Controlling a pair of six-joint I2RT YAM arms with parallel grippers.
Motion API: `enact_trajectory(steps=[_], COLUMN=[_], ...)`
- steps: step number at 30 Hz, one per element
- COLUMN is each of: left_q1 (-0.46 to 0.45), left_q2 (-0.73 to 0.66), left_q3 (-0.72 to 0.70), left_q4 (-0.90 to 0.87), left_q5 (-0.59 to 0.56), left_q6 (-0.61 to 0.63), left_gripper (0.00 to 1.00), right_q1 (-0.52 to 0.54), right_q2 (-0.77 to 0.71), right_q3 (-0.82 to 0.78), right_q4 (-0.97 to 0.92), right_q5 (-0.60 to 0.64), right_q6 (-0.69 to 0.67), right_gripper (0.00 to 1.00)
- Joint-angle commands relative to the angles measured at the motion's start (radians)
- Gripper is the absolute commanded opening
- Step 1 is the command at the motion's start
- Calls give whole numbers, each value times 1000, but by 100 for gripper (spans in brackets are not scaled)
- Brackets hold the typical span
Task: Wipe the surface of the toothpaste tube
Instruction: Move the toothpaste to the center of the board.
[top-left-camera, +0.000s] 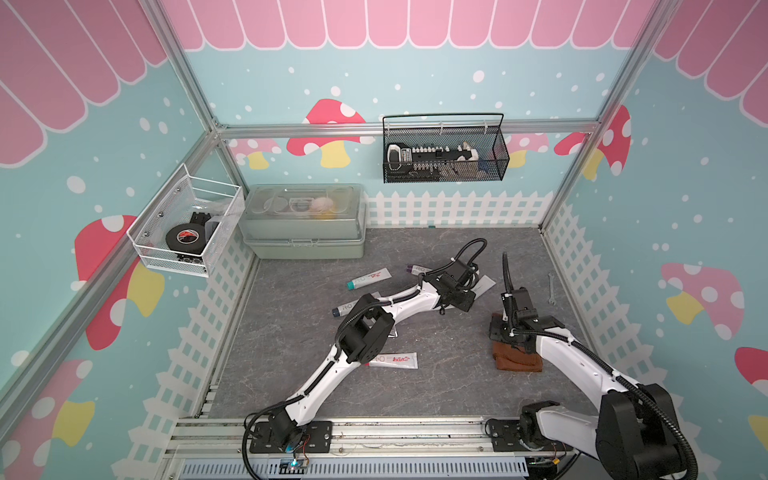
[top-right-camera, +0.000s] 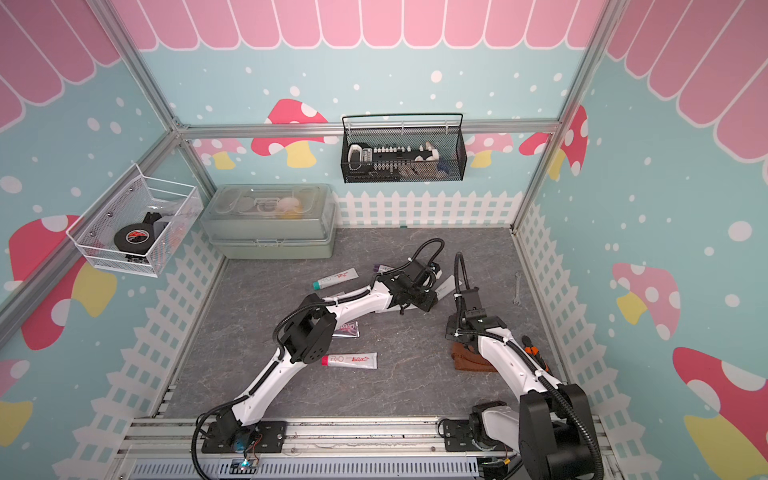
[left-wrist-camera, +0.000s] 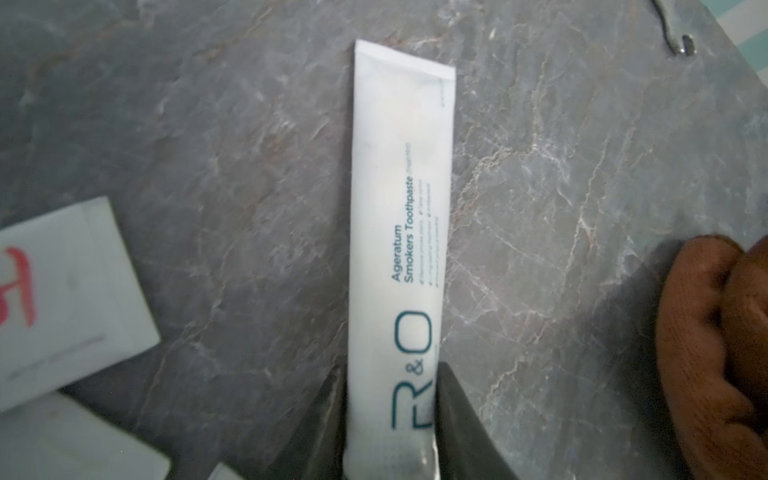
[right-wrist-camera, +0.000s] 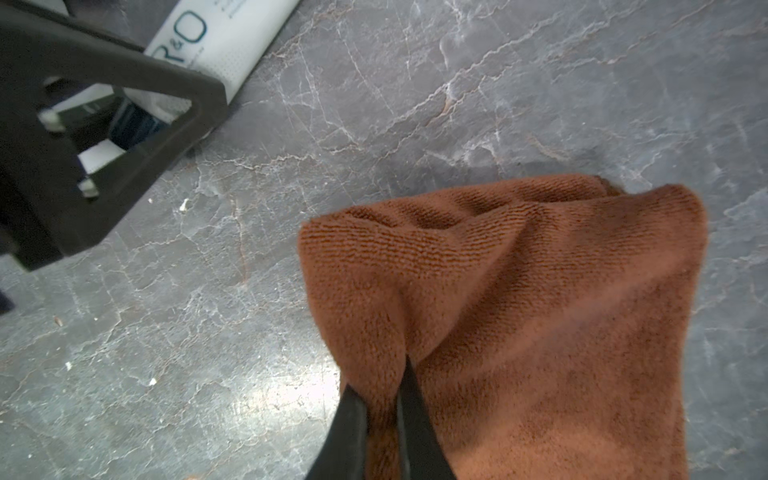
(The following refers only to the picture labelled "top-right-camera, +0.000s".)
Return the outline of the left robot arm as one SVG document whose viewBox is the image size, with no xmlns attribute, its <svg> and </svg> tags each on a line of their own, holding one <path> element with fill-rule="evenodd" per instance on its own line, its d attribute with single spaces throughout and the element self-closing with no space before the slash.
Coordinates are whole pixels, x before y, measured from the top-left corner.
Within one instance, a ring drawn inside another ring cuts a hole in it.
<svg viewBox="0 0 768 480">
<path fill-rule="evenodd" d="M 342 296 L 305 297 L 273 330 L 276 351 L 268 365 L 240 396 L 198 417 L 191 451 L 198 450 L 200 438 L 213 446 L 231 445 L 239 431 L 258 424 L 289 381 L 328 352 L 337 328 L 368 314 L 402 313 L 410 306 L 430 311 L 437 303 L 440 267 L 436 258 L 444 247 L 443 239 L 429 239 L 404 264 L 375 274 L 358 290 Z"/>
</svg>

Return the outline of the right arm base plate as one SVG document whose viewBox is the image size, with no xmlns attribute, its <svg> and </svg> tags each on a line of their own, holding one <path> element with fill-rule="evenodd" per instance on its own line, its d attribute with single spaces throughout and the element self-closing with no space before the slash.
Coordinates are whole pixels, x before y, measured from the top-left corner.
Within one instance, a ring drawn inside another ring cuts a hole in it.
<svg viewBox="0 0 768 480">
<path fill-rule="evenodd" d="M 477 440 L 470 420 L 442 418 L 436 427 L 447 452 L 509 452 L 504 444 L 495 440 Z"/>
</svg>

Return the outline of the dark cap toothpaste tube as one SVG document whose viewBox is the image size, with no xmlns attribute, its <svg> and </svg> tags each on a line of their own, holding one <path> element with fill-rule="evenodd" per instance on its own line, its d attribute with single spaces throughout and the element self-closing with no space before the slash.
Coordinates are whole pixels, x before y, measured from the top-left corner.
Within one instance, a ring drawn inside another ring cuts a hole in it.
<svg viewBox="0 0 768 480">
<path fill-rule="evenodd" d="M 436 298 L 438 301 L 442 300 L 446 296 L 453 294 L 456 289 L 456 279 L 453 275 L 447 277 L 435 290 Z"/>
</svg>

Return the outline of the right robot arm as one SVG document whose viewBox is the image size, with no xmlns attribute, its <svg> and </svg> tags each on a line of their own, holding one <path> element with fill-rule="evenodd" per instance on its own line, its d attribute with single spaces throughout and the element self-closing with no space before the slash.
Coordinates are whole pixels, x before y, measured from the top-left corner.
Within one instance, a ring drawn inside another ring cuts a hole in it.
<svg viewBox="0 0 768 480">
<path fill-rule="evenodd" d="M 497 316 L 483 308 L 464 256 L 454 258 L 456 312 L 446 338 L 471 348 L 500 374 L 518 401 L 512 409 L 489 402 L 473 408 L 474 441 L 502 444 L 517 452 L 532 479 L 602 479 L 605 466 L 587 394 L 558 380 L 537 359 L 530 339 L 518 341 Z"/>
</svg>

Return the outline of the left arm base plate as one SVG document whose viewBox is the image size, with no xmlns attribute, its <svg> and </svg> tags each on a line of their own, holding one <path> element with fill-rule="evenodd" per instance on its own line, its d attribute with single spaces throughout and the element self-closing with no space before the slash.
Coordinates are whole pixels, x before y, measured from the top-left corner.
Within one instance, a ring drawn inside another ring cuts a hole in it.
<svg viewBox="0 0 768 480">
<path fill-rule="evenodd" d="M 204 430 L 201 451 L 204 454 L 281 453 L 287 426 L 286 421 L 261 421 L 227 430 L 214 421 Z"/>
</svg>

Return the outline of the brown microfiber cloth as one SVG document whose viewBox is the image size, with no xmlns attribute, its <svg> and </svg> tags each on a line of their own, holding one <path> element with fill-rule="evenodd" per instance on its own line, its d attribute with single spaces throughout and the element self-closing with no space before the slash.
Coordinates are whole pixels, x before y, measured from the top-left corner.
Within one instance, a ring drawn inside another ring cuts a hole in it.
<svg viewBox="0 0 768 480">
<path fill-rule="evenodd" d="M 451 358 L 457 371 L 496 373 L 496 368 L 469 345 L 454 343 Z"/>
</svg>

